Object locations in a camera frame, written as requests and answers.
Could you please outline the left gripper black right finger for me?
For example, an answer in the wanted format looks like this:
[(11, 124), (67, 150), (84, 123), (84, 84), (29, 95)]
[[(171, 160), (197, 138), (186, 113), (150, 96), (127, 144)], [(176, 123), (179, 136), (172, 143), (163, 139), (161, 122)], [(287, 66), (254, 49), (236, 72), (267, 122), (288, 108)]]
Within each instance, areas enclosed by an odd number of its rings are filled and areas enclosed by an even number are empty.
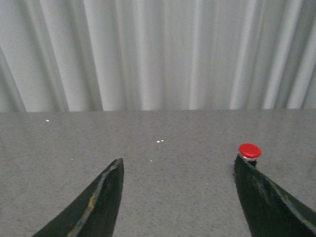
[(254, 237), (314, 237), (316, 213), (241, 155), (234, 163), (237, 194)]

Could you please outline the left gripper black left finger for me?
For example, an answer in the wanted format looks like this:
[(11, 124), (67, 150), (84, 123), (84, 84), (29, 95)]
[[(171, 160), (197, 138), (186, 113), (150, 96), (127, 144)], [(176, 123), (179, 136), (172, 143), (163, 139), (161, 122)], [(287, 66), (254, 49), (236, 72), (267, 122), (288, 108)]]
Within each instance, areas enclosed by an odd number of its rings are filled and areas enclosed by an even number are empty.
[(114, 160), (36, 237), (111, 237), (123, 190), (123, 159)]

